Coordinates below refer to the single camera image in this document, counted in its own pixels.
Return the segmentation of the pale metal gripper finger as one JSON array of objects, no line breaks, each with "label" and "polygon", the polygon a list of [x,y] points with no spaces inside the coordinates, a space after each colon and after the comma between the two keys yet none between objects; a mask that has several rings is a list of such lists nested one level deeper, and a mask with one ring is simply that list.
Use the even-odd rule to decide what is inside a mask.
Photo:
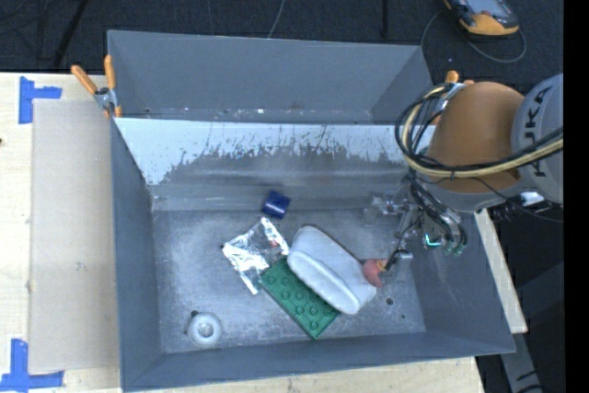
[{"label": "pale metal gripper finger", "polygon": [[397,249],[388,264],[389,280],[392,283],[404,282],[413,261],[413,254],[407,249]]},{"label": "pale metal gripper finger", "polygon": [[406,203],[393,202],[390,199],[374,196],[368,206],[364,208],[364,217],[375,219],[378,216],[405,214],[408,210]]}]

